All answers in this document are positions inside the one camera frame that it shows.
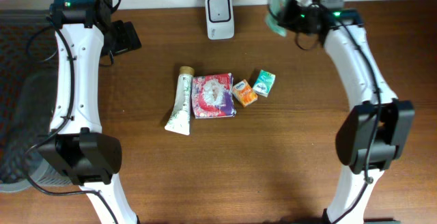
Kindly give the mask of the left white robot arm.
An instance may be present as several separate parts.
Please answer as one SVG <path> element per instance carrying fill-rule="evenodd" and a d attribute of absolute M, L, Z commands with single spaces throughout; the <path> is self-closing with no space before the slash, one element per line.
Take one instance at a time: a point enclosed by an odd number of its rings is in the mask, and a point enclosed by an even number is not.
<path fill-rule="evenodd" d="M 102 132 L 98 111 L 101 57 L 141 48 L 130 22 L 113 22 L 113 0 L 54 0 L 47 21 L 59 54 L 57 97 L 48 137 L 33 148 L 89 197 L 101 223 L 138 223 L 119 171 L 122 147 Z"/>

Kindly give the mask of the teal small tissue pack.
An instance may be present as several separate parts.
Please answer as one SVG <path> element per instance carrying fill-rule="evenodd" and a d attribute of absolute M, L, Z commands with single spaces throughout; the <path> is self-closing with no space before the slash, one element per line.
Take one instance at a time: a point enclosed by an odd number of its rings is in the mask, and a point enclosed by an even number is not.
<path fill-rule="evenodd" d="M 253 91 L 264 97 L 268 97 L 272 86 L 276 80 L 276 75 L 265 70 L 260 70 L 257 80 L 253 85 Z"/>

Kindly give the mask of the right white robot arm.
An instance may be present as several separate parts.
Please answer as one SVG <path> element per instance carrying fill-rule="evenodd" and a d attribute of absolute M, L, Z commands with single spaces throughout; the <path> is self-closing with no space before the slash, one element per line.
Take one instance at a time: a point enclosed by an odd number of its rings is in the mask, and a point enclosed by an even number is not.
<path fill-rule="evenodd" d="M 343 0 L 286 0 L 278 24 L 315 34 L 333 61 L 346 91 L 350 113 L 337 132 L 341 173 L 322 223 L 364 223 L 367 203 L 384 172 L 401 157 L 415 115 L 382 76 L 360 14 Z"/>

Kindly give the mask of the orange small tissue pack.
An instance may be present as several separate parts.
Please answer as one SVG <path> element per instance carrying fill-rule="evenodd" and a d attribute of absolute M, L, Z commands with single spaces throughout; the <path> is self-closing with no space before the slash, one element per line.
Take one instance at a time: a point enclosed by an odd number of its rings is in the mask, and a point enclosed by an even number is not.
<path fill-rule="evenodd" d="M 247 107 L 257 101 L 257 94 L 246 79 L 236 83 L 232 87 L 232 93 L 243 107 Z"/>

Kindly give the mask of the white bamboo print tube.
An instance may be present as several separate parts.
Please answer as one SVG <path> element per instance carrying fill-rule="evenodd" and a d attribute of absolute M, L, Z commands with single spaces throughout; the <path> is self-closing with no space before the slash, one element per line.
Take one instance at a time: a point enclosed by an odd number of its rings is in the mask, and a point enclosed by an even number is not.
<path fill-rule="evenodd" d="M 175 103 L 165 130 L 181 135 L 190 135 L 191 87 L 195 70 L 182 66 L 178 76 Z"/>

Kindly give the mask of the mint green wipes pack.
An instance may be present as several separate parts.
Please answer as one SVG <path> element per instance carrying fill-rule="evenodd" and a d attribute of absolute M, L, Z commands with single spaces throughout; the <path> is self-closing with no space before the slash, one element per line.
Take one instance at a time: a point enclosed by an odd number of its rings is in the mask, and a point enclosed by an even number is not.
<path fill-rule="evenodd" d="M 287 35 L 287 30 L 279 26 L 279 17 L 288 1 L 291 0 L 268 0 L 267 4 L 268 14 L 265 17 L 265 22 L 272 32 L 282 37 Z"/>

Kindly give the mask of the red purple tissue pack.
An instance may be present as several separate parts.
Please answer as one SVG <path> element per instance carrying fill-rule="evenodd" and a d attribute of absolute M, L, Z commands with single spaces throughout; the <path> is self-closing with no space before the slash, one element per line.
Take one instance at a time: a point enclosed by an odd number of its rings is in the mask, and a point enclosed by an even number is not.
<path fill-rule="evenodd" d="M 192 81 L 191 104 L 196 119 L 234 117 L 232 73 L 197 76 Z"/>

